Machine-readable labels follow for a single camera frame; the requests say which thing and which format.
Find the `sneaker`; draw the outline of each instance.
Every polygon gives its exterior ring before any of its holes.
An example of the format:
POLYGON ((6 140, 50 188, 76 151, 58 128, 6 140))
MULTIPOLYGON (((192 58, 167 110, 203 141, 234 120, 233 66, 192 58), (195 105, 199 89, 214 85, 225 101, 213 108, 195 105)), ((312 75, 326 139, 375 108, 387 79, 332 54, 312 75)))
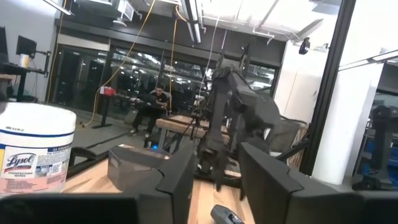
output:
POLYGON ((132 136, 135 136, 138 133, 138 130, 133 128, 133 129, 131 129, 130 133, 132 136))

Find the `lysol logo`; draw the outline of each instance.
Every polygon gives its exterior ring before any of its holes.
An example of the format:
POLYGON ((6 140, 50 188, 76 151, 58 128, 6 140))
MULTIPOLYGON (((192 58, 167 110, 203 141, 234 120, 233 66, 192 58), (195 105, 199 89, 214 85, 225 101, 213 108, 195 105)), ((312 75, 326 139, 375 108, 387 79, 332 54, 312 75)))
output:
POLYGON ((32 164, 35 161, 36 154, 33 153, 20 153, 8 158, 8 163, 4 172, 12 170, 24 170, 32 168, 32 164))

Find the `lysol disinfecting wipes container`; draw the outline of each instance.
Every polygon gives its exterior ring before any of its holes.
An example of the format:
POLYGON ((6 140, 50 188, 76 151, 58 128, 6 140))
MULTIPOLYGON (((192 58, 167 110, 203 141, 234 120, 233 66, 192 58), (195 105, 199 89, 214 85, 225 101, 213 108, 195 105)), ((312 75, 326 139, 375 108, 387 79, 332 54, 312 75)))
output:
POLYGON ((0 115, 0 197, 63 191, 75 125, 65 109, 8 103, 0 115))

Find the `man sitting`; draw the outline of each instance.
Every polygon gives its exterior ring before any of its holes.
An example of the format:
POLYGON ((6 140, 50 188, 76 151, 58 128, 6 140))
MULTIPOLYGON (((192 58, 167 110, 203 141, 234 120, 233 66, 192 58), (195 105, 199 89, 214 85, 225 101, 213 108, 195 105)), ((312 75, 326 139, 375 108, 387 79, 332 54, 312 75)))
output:
MULTIPOLYGON (((162 108, 167 107, 167 95, 163 92, 164 87, 162 85, 158 85, 153 93, 151 95, 156 96, 156 104, 160 105, 162 108)), ((132 134, 135 135, 138 133, 138 126, 142 121, 142 118, 144 116, 149 117, 149 123, 148 123, 148 128, 147 132, 145 134, 145 137, 148 138, 150 134, 152 133, 152 130, 156 124, 156 120, 160 118, 162 113, 164 112, 164 109, 158 109, 158 108, 153 108, 150 106, 143 106, 137 113, 136 118, 134 119, 134 122, 132 123, 132 134)))

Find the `red object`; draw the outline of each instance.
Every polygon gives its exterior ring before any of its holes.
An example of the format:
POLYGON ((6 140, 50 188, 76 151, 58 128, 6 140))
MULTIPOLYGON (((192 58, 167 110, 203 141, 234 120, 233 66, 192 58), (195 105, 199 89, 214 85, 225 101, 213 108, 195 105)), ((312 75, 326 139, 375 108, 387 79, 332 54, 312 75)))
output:
POLYGON ((114 96, 116 94, 116 90, 109 86, 102 86, 99 93, 105 96, 114 96))

